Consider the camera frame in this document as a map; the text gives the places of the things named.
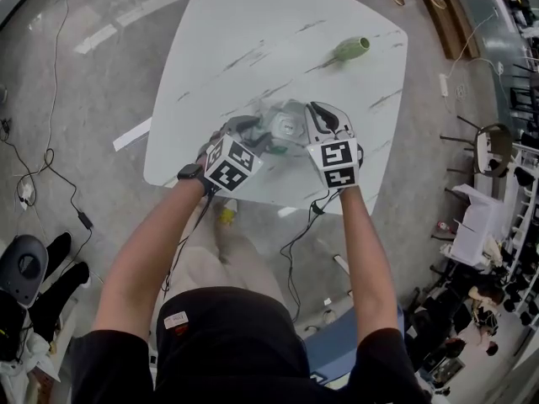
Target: black t-shirt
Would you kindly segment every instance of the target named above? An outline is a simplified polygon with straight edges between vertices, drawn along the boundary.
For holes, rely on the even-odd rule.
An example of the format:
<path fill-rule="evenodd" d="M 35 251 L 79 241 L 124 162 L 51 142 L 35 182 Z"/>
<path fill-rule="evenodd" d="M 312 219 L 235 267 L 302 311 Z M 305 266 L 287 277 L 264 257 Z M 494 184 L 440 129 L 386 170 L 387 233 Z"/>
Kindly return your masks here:
<path fill-rule="evenodd" d="M 175 296 L 159 313 L 157 346 L 154 390 L 144 340 L 117 331 L 79 338 L 72 401 L 428 402 L 398 330 L 365 338 L 349 384 L 333 391 L 310 379 L 286 308 L 248 290 L 216 287 Z"/>

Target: watch face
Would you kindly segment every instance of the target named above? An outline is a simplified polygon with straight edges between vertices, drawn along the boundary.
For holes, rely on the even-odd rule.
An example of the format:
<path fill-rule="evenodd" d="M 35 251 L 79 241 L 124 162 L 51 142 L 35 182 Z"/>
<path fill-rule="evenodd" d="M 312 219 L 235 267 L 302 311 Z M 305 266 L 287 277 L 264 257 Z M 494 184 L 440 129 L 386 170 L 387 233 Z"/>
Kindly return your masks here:
<path fill-rule="evenodd" d="M 185 165 L 181 171 L 178 173 L 178 179 L 189 179 L 194 178 L 202 170 L 202 166 L 191 163 L 189 165 Z"/>

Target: t-shirt sleeve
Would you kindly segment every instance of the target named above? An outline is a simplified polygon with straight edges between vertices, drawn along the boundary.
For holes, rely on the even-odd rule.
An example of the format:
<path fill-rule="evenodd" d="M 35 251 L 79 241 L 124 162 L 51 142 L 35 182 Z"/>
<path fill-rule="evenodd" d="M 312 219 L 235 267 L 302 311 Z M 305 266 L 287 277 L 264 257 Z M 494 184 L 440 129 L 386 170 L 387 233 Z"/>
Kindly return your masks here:
<path fill-rule="evenodd" d="M 343 393 L 376 403 L 429 403 L 397 329 L 381 329 L 360 343 Z"/>
<path fill-rule="evenodd" d="M 72 344 L 72 402 L 150 402 L 147 343 L 126 332 L 93 331 Z"/>

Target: person's right arm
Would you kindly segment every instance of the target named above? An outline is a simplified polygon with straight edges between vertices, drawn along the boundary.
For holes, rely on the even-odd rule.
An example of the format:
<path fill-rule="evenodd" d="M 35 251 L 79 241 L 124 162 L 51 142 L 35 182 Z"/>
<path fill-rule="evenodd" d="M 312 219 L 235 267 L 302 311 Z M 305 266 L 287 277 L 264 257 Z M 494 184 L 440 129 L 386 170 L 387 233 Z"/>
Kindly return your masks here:
<path fill-rule="evenodd" d="M 398 329 L 397 298 L 386 254 L 359 187 L 344 189 L 344 235 L 357 317 L 358 342 L 374 331 Z"/>

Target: brown chair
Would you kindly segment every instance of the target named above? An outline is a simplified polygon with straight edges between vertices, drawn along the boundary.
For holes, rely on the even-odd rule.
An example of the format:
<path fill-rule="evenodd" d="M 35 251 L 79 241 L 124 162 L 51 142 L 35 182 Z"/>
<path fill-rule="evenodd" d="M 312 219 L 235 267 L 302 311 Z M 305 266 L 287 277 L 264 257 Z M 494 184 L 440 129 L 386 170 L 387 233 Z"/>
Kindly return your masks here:
<path fill-rule="evenodd" d="M 469 151 L 473 151 L 473 172 L 462 171 L 460 169 L 447 168 L 447 172 L 456 172 L 464 173 L 466 175 L 474 175 L 476 173 L 481 173 L 482 175 L 490 178 L 497 178 L 501 175 L 507 165 L 511 161 L 511 152 L 513 151 L 513 136 L 511 135 L 510 130 L 505 125 L 495 124 L 487 125 L 485 127 L 479 127 L 478 125 L 473 124 L 471 121 L 463 119 L 460 115 L 456 116 L 459 120 L 464 121 L 466 124 L 474 127 L 478 130 L 473 141 L 462 138 L 452 138 L 449 136 L 440 136 L 440 139 L 445 139 L 447 141 L 455 142 L 464 142 L 473 147 Z M 478 162 L 478 137 L 482 134 L 486 134 L 489 138 L 490 153 L 495 154 L 501 157 L 501 162 L 497 168 L 492 171 L 481 171 L 479 168 Z"/>

